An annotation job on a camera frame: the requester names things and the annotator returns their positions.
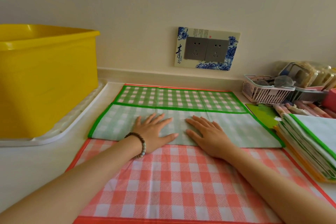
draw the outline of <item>blue and white porcelain pattern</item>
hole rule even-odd
[[[229,46],[227,48],[224,63],[201,61],[195,66],[195,68],[229,71],[232,65],[233,57],[235,56],[237,44],[238,41],[236,40],[236,38],[234,36],[229,36]]]
[[[182,40],[188,37],[188,28],[187,27],[178,27],[177,39]]]

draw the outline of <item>stack of folded cloths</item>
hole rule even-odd
[[[285,114],[275,129],[317,181],[336,182],[336,119]]]

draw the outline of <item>pink checkered cloth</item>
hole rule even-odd
[[[116,142],[87,140],[68,170]],[[322,200],[335,203],[282,149],[244,149]],[[131,160],[74,223],[282,223],[225,161],[199,147],[165,145]]]

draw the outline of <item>hand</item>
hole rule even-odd
[[[178,133],[174,133],[165,137],[159,137],[159,132],[161,131],[161,129],[165,125],[169,124],[173,120],[173,118],[162,120],[165,116],[165,114],[162,113],[161,115],[153,119],[155,115],[156,113],[149,116],[142,124],[141,116],[139,116],[135,121],[134,128],[132,130],[132,132],[138,133],[145,140],[146,153],[152,153],[156,149],[173,141],[179,135]]]
[[[192,119],[186,119],[186,121],[197,128],[203,137],[200,137],[190,129],[186,130],[187,135],[210,156],[227,160],[226,157],[232,153],[232,150],[238,148],[230,141],[229,137],[216,122],[210,122],[203,117],[199,118],[197,116],[193,116]]]

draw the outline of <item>white wall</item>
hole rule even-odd
[[[239,78],[276,60],[336,66],[336,0],[0,0],[0,23],[97,29],[106,68]],[[241,32],[232,69],[175,68],[178,26]]]

